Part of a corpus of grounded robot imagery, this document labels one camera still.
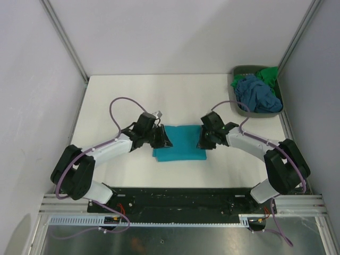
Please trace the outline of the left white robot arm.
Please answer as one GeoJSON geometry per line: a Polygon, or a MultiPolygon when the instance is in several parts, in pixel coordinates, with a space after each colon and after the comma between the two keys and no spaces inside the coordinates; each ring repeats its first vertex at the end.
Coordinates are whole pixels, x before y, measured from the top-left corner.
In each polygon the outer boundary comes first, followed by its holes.
{"type": "Polygon", "coordinates": [[[57,187],[56,192],[63,191],[73,200],[94,200],[105,212],[114,211],[117,207],[115,192],[106,184],[93,180],[95,168],[146,143],[154,149],[171,148],[173,144],[164,125],[160,124],[161,116],[160,111],[144,112],[117,137],[88,149],[73,144],[67,146],[50,176],[57,187]]]}

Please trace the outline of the teal t-shirt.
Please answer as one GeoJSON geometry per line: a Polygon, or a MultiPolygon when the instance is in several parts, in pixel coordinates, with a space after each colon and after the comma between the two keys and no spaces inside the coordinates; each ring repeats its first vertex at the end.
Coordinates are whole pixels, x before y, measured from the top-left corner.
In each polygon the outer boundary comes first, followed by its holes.
{"type": "Polygon", "coordinates": [[[206,151],[197,148],[200,130],[201,126],[199,125],[166,125],[165,132],[173,146],[154,149],[152,156],[158,162],[206,160],[206,151]]]}

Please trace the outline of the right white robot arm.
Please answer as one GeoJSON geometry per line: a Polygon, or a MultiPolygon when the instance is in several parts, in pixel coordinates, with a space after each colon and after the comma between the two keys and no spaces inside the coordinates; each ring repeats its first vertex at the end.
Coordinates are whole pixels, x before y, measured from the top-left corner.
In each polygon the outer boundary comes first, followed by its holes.
{"type": "Polygon", "coordinates": [[[307,191],[306,178],[310,168],[296,143],[291,139],[270,140],[242,129],[233,122],[225,124],[214,111],[201,118],[202,126],[197,147],[212,150],[224,145],[245,151],[265,163],[267,179],[254,186],[245,207],[251,213],[258,213],[264,202],[279,195],[287,195],[298,185],[307,191]]]}

